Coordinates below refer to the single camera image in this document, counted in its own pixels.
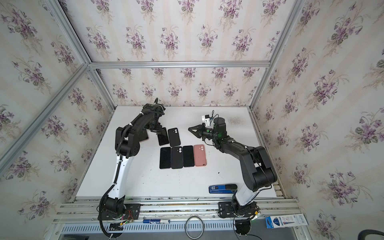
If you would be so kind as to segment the black phone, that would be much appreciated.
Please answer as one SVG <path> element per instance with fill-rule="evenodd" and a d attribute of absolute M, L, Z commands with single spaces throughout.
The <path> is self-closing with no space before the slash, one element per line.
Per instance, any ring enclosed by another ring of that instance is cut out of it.
<path fill-rule="evenodd" d="M 166 128 L 162 128 L 159 134 L 157 134 L 158 142 L 160 146 L 169 144 L 168 131 Z"/>

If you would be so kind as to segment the black phone case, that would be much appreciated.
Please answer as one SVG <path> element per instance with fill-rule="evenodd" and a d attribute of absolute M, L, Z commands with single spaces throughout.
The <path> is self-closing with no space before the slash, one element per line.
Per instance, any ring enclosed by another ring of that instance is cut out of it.
<path fill-rule="evenodd" d="M 182 147 L 172 147 L 171 148 L 171 168 L 172 169 L 181 169 L 184 166 L 183 161 L 183 148 Z"/>
<path fill-rule="evenodd" d="M 168 129 L 169 144 L 171 147 L 181 145 L 180 135 L 178 128 Z"/>

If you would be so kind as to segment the black smartphone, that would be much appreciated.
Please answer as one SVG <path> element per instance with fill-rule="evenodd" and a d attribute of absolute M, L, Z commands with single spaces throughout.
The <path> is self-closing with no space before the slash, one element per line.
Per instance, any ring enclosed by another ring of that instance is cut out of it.
<path fill-rule="evenodd" d="M 160 149 L 160 169 L 171 168 L 171 148 L 165 147 Z"/>

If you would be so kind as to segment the purple smartphone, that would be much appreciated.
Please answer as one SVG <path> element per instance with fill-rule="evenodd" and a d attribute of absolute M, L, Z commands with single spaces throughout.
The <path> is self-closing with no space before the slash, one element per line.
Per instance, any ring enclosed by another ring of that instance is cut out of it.
<path fill-rule="evenodd" d="M 183 146 L 183 167 L 194 167 L 195 158 L 194 158 L 194 147 L 193 146 Z"/>

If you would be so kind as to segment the pink-cased phone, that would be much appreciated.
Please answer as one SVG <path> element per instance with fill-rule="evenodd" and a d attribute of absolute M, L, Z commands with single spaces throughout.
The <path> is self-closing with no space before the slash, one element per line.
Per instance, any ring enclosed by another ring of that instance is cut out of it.
<path fill-rule="evenodd" d="M 194 161 L 196 167 L 207 165 L 205 145 L 194 145 Z"/>
<path fill-rule="evenodd" d="M 139 142 L 143 142 L 149 139 L 148 132 L 146 129 L 143 129 L 139 134 Z"/>

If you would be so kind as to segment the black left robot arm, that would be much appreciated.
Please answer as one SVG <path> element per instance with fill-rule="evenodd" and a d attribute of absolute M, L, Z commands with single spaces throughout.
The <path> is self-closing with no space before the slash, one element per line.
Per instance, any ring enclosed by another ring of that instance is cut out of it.
<path fill-rule="evenodd" d="M 103 215 L 107 215 L 113 220 L 120 220 L 125 214 L 126 184 L 131 164 L 140 151 L 139 135 L 143 130 L 160 134 L 163 127 L 159 118 L 165 114 L 165 110 L 166 108 L 158 102 L 146 104 L 129 124 L 116 129 L 117 162 L 112 185 L 104 193 L 99 203 L 99 221 L 103 220 Z"/>

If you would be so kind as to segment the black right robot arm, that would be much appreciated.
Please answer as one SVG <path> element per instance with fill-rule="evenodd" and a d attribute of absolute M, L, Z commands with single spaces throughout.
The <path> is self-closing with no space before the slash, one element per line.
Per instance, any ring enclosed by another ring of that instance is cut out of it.
<path fill-rule="evenodd" d="M 211 140 L 221 153 L 239 160 L 245 185 L 234 193 L 229 214 L 243 217 L 247 212 L 257 211 L 254 199 L 262 191 L 271 189 L 278 178 L 266 149 L 262 146 L 247 146 L 230 137 L 225 119 L 221 117 L 213 119 L 212 128 L 202 123 L 189 127 L 188 131 L 203 141 Z"/>

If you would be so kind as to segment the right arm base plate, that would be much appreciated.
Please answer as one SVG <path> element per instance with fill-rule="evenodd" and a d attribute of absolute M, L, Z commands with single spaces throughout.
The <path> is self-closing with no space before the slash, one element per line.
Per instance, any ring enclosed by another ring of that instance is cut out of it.
<path fill-rule="evenodd" d="M 252 218 L 260 212 L 256 202 L 240 206 L 235 202 L 219 202 L 219 218 Z"/>

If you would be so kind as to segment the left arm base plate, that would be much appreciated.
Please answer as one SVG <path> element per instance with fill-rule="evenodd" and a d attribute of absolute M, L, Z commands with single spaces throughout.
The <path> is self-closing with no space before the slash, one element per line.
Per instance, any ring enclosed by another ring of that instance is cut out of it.
<path fill-rule="evenodd" d="M 102 221 L 123 221 L 123 220 L 137 220 L 140 214 L 140 204 L 123 204 L 118 206 L 117 211 L 108 210 L 103 207 L 98 220 Z"/>

